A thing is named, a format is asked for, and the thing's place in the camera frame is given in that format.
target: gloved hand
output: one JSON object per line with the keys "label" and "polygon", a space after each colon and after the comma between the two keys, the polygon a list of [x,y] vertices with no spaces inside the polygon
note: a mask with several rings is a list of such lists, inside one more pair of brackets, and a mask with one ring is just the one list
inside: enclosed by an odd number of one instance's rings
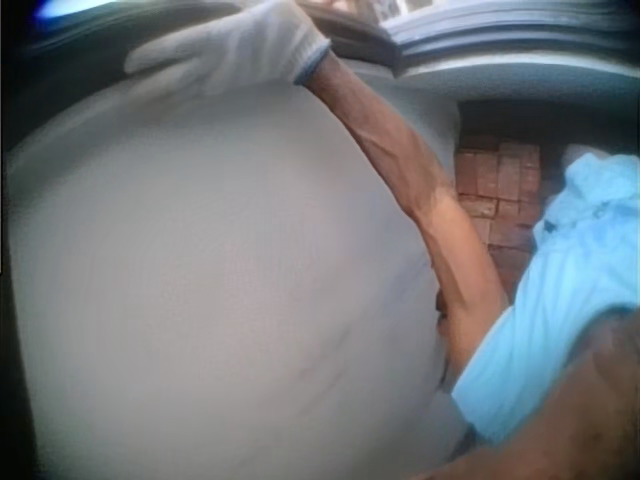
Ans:
{"label": "gloved hand", "polygon": [[329,44],[293,0],[267,0],[153,40],[132,51],[124,69],[134,74],[167,64],[136,81],[134,97],[215,95],[276,79],[303,83]]}

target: person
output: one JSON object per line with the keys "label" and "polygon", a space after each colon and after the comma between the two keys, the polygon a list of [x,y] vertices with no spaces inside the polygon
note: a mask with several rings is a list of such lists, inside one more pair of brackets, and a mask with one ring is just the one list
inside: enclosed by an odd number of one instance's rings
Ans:
{"label": "person", "polygon": [[[637,317],[614,328],[605,315],[605,330],[615,341],[587,347],[577,366],[568,358],[593,319],[611,307],[628,311],[640,303],[637,158],[603,161],[586,154],[567,169],[567,187],[534,228],[537,252],[510,306],[433,151],[331,52],[330,41],[293,0],[268,0],[151,41],[132,51],[124,68],[135,75],[130,93],[137,101],[215,95],[284,80],[308,89],[342,122],[416,225],[447,304],[445,340],[457,378],[452,395],[490,444],[455,462],[454,472],[502,478],[489,475],[502,469],[504,478],[539,478],[531,472],[517,476],[522,464],[514,455],[526,451],[536,464],[566,435],[584,433],[581,441],[587,443],[588,435],[616,437],[619,421],[598,423],[587,414],[605,397],[610,400],[615,388],[624,392],[619,401],[628,407],[628,382],[638,383],[638,358],[634,364],[635,347],[611,350],[611,342],[637,347]],[[613,380],[602,377],[600,357],[610,370],[604,373],[619,381],[614,392],[607,391]],[[622,366],[615,364],[619,357]],[[557,395],[549,396],[554,383]],[[583,418],[567,405],[588,386],[598,394],[585,400]],[[560,412],[573,420],[566,435],[554,436],[553,420]],[[556,468],[558,462],[549,465]]]}

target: red brick wall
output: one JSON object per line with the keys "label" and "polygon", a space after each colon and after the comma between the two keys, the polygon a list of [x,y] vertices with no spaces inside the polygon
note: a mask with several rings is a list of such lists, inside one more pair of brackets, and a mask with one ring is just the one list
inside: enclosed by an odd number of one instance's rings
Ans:
{"label": "red brick wall", "polygon": [[466,137],[455,158],[456,190],[496,264],[505,290],[515,288],[533,250],[541,215],[540,148]]}

